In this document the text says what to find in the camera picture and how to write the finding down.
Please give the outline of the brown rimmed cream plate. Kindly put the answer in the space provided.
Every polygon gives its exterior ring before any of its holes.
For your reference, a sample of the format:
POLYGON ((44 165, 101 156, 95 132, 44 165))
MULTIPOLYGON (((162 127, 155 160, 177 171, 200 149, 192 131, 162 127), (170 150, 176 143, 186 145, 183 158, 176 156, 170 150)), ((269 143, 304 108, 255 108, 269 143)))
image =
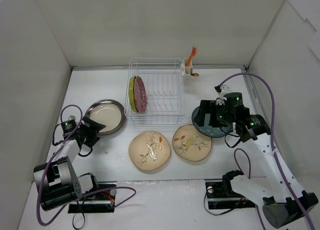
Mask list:
POLYGON ((105 125, 98 135, 110 135, 118 131, 126 120, 123 105, 111 99, 99 100, 86 111, 85 116, 96 123, 105 125))

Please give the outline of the pink polka dot plate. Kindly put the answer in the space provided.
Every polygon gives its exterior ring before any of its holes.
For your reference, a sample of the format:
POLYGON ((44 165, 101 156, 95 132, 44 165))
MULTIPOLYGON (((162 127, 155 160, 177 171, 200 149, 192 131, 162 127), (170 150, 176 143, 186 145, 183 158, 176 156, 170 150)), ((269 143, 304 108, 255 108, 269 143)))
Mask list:
POLYGON ((138 113, 144 113, 147 109, 147 93, 144 82, 140 76, 134 77, 133 100, 136 111, 138 113))

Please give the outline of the green polka dot plate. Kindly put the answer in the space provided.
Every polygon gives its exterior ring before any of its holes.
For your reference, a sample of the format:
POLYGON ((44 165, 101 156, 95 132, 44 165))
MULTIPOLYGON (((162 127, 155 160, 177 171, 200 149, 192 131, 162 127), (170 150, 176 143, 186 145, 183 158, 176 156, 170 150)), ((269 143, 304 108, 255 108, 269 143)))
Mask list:
POLYGON ((129 86, 128 86, 128 97, 129 97, 129 104, 131 109, 134 112, 138 112, 136 105, 135 105, 135 99, 134 99, 134 83, 135 83, 135 76, 132 76, 129 80, 129 86))

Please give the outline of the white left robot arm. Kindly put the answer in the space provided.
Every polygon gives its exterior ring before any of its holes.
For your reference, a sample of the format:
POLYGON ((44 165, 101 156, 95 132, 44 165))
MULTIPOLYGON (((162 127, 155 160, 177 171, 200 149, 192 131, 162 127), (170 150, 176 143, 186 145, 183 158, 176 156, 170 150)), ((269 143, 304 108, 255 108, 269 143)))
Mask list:
POLYGON ((96 177, 92 173, 77 176, 73 161, 76 156, 86 157, 92 153, 93 146, 100 139, 99 132, 106 126, 88 117, 83 117, 80 125, 75 120, 60 125, 64 140, 58 145, 58 153, 33 170, 37 189, 42 189, 38 191, 39 204, 45 211, 80 200, 83 195, 93 200, 100 194, 96 177), (89 153, 80 154, 83 146, 89 148, 89 153))

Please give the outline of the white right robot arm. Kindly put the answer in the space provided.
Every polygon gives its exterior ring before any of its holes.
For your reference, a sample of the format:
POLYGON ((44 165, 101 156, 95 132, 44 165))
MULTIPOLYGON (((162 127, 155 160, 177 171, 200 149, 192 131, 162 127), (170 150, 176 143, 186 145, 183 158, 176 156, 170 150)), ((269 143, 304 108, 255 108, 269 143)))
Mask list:
POLYGON ((281 228, 310 212, 319 202, 313 192, 306 192, 291 173, 282 156, 272 149, 271 129, 259 114, 251 114, 243 105, 240 92, 227 93, 216 100, 201 100, 192 114, 196 127, 229 128, 252 151, 269 182, 262 187, 241 170, 223 175, 221 189, 227 196, 240 194, 262 208, 274 228, 281 228))

